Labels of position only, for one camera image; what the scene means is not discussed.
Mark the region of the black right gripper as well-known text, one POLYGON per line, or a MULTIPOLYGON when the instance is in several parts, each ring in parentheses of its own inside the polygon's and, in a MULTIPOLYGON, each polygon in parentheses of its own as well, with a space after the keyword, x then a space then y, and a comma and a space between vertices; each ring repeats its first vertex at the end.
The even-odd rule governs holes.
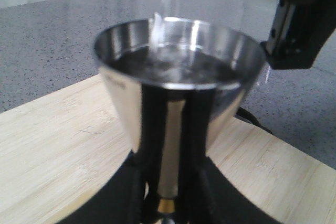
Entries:
POLYGON ((311 68, 334 32, 335 0, 315 1, 279 1, 269 38, 261 43, 273 69, 311 68))

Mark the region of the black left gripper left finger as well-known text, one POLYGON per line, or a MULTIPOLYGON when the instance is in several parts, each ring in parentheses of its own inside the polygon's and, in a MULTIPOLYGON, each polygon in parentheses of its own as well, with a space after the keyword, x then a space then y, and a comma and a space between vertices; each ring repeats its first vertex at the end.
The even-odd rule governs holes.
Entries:
POLYGON ((129 153, 108 182, 59 223, 140 223, 145 181, 129 153))

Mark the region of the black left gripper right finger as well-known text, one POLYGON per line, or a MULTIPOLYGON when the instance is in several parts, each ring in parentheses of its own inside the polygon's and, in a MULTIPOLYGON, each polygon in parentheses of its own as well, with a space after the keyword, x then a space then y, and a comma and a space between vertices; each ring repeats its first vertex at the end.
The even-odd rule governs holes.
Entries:
POLYGON ((188 189, 189 223, 279 223, 246 198, 206 158, 188 189))

